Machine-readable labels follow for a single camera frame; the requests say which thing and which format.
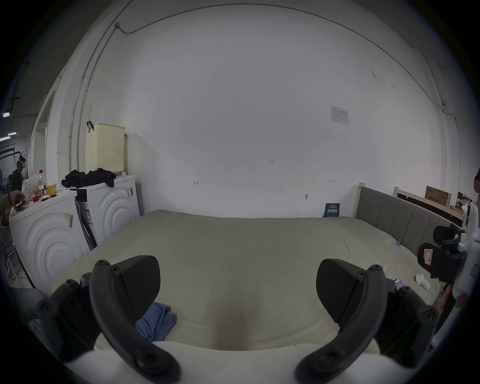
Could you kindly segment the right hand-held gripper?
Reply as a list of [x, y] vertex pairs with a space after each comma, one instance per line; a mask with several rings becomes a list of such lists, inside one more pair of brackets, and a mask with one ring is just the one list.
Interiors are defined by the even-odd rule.
[[[479, 210], [476, 203], [468, 204], [465, 233], [462, 233], [464, 230], [457, 225], [438, 225], [433, 230], [434, 243], [424, 242], [417, 249], [417, 262], [432, 279], [457, 278], [452, 288], [455, 309], [466, 305], [480, 274]], [[460, 252], [439, 245], [458, 243], [458, 249], [466, 251], [460, 273]]]

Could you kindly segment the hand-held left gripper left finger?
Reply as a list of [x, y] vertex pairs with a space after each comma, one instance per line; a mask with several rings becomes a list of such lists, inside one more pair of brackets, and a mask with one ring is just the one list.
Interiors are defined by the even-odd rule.
[[151, 255], [138, 255], [111, 265], [98, 260], [80, 282], [68, 279], [37, 312], [45, 341], [62, 363], [89, 351], [100, 334], [139, 375], [156, 384], [176, 383], [181, 367], [167, 351], [141, 336], [135, 323], [160, 289], [160, 268]]

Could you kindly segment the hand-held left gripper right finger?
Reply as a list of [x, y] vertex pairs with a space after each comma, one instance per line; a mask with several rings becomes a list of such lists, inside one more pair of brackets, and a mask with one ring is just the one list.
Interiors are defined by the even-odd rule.
[[409, 286], [397, 288], [378, 264], [362, 269], [340, 259], [321, 261], [316, 292], [339, 333], [304, 357], [298, 382], [328, 382], [357, 360], [371, 341], [380, 354], [404, 368], [417, 368], [438, 322], [438, 310]]

